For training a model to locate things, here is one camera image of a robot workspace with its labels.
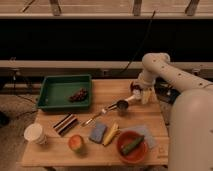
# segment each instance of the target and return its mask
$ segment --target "cable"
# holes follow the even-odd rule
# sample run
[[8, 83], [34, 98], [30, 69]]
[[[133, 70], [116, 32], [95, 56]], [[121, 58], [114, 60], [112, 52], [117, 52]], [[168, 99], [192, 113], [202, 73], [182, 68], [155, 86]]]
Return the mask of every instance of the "cable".
[[26, 98], [26, 97], [23, 97], [23, 96], [20, 96], [16, 93], [16, 76], [14, 75], [13, 76], [13, 94], [21, 99], [25, 99], [33, 104], [36, 104], [36, 102], [34, 102], [33, 100], [29, 99], [29, 98]]
[[35, 113], [35, 112], [37, 112], [37, 110], [23, 112], [23, 113], [19, 114], [18, 116], [15, 116], [15, 117], [12, 118], [12, 119], [13, 119], [13, 120], [16, 120], [16, 119], [19, 119], [20, 117], [22, 117], [22, 116], [25, 115], [25, 114], [33, 114], [33, 113]]
[[17, 97], [19, 97], [19, 98], [21, 98], [21, 99], [25, 99], [25, 100], [27, 100], [27, 101], [29, 101], [29, 102], [33, 103], [33, 104], [36, 104], [36, 102], [34, 102], [33, 100], [31, 100], [31, 99], [29, 99], [29, 98], [26, 98], [26, 97], [20, 96], [20, 95], [18, 95], [18, 94], [14, 94], [14, 95], [15, 95], [15, 96], [17, 96]]
[[133, 55], [132, 59], [128, 62], [128, 64], [126, 65], [126, 67], [122, 71], [120, 71], [117, 74], [115, 74], [114, 76], [119, 76], [119, 75], [123, 74], [129, 68], [130, 64], [134, 61], [134, 59], [136, 58], [136, 56], [139, 54], [139, 52], [143, 48], [143, 46], [144, 46], [144, 44], [145, 44], [145, 42], [146, 42], [146, 40], [147, 40], [147, 38], [149, 36], [150, 30], [151, 30], [151, 26], [152, 26], [152, 21], [154, 19], [155, 13], [156, 13], [156, 11], [153, 11], [152, 16], [151, 16], [151, 18], [149, 20], [149, 24], [148, 24], [147, 29], [146, 29], [146, 34], [145, 34], [144, 39], [142, 40], [142, 43], [139, 46], [138, 50]]

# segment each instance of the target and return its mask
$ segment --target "bowl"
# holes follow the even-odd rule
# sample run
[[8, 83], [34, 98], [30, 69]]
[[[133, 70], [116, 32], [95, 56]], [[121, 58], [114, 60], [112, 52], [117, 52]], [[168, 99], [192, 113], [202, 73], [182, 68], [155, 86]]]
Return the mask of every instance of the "bowl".
[[135, 131], [124, 131], [122, 132], [116, 143], [117, 152], [121, 161], [127, 164], [138, 164], [141, 163], [148, 151], [148, 145], [145, 140], [143, 140], [134, 150], [132, 150], [129, 154], [123, 155], [121, 153], [121, 149], [123, 146], [129, 144], [135, 138], [141, 136], [139, 133]]

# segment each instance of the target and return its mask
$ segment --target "sponge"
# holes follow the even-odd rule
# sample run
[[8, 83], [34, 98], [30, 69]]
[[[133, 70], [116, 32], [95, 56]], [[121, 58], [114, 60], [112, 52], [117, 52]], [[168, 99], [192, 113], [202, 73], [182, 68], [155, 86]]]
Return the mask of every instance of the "sponge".
[[95, 127], [92, 129], [89, 140], [100, 144], [102, 142], [104, 133], [107, 129], [107, 126], [101, 122], [96, 122]]

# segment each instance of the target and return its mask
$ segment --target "cucumber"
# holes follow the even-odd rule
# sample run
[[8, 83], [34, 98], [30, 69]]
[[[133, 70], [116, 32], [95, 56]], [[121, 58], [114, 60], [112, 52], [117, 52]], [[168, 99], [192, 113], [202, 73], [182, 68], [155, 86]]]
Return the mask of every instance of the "cucumber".
[[144, 140], [144, 136], [137, 137], [137, 138], [134, 139], [131, 143], [125, 145], [125, 146], [121, 149], [121, 153], [122, 153], [123, 155], [129, 154], [129, 153], [130, 153], [132, 150], [134, 150], [143, 140]]

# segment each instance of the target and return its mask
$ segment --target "food item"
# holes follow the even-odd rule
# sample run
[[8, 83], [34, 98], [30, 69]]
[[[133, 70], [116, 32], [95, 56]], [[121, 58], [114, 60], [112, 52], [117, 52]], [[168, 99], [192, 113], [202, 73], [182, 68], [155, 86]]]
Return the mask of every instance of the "food item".
[[121, 148], [121, 153], [123, 155], [129, 154], [131, 151], [133, 151], [137, 146], [144, 140], [144, 136], [139, 136], [135, 138], [132, 142], [129, 144], [125, 145], [124, 147]]
[[151, 89], [144, 89], [141, 92], [141, 96], [142, 96], [141, 102], [142, 102], [143, 105], [145, 105], [149, 102], [149, 99], [151, 97], [151, 93], [152, 93]]
[[69, 138], [68, 145], [69, 148], [77, 154], [81, 154], [85, 149], [84, 139], [78, 134]]
[[79, 91], [69, 97], [70, 102], [84, 101], [87, 97], [88, 91], [85, 88], [81, 88]]
[[107, 132], [106, 136], [104, 137], [102, 144], [104, 146], [108, 145], [113, 139], [113, 137], [115, 137], [117, 132], [118, 132], [118, 124], [114, 123], [112, 127], [110, 128], [110, 130]]
[[101, 143], [107, 126], [101, 122], [96, 122], [95, 128], [92, 129], [89, 140], [95, 143]]

